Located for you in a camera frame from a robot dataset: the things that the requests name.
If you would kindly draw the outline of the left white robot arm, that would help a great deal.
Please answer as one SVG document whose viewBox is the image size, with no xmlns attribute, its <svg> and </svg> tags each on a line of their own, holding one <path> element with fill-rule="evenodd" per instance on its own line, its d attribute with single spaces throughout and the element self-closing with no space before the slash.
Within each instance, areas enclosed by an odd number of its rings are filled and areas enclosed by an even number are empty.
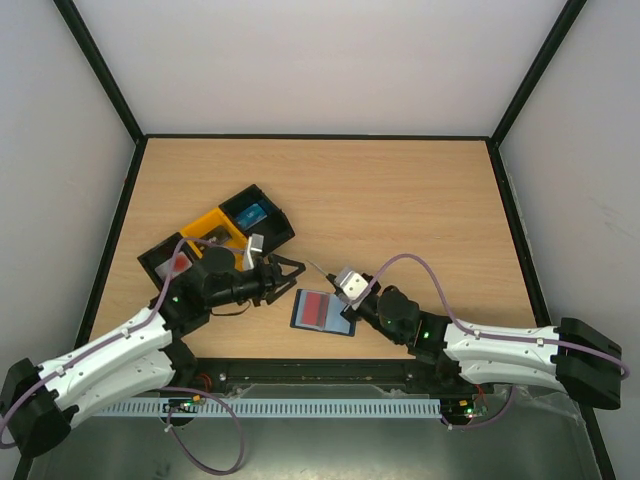
<svg viewBox="0 0 640 480">
<path fill-rule="evenodd" d="M 1 388 L 1 429 L 12 440 L 1 446 L 38 457 L 103 408 L 188 381 L 196 361 L 184 336 L 205 325 L 216 307 L 272 304 L 306 269 L 276 254 L 255 258 L 248 270 L 235 263 L 232 251 L 210 248 L 112 331 L 40 364 L 14 363 Z"/>
</svg>

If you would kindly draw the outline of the navy blue card holder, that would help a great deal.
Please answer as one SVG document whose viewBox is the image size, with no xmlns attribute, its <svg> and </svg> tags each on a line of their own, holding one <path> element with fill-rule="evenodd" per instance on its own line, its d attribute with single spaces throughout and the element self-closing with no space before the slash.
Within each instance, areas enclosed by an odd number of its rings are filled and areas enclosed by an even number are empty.
<svg viewBox="0 0 640 480">
<path fill-rule="evenodd" d="M 347 305 L 335 294 L 298 289 L 296 292 L 290 327 L 354 337 L 356 326 L 342 316 Z"/>
</svg>

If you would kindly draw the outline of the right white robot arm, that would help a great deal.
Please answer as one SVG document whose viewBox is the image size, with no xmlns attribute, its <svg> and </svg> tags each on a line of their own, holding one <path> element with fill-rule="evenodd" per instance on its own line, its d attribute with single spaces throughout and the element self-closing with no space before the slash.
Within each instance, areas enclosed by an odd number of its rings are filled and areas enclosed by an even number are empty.
<svg viewBox="0 0 640 480">
<path fill-rule="evenodd" d="M 474 326 L 421 310 L 396 287 L 347 287 L 343 315 L 364 320 L 417 360 L 436 369 L 438 384 L 455 392 L 470 384 L 544 387 L 602 410 L 621 406 L 621 347 L 585 322 L 557 326 Z"/>
</svg>

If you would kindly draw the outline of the red credit card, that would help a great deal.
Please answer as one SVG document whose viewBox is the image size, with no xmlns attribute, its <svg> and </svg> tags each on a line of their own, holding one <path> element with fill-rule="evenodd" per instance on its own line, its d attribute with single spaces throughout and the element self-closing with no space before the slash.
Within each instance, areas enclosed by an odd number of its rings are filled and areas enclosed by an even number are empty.
<svg viewBox="0 0 640 480">
<path fill-rule="evenodd" d="M 302 305 L 300 324 L 304 327 L 323 330 L 326 325 L 329 302 L 330 296 L 326 293 L 308 292 Z"/>
</svg>

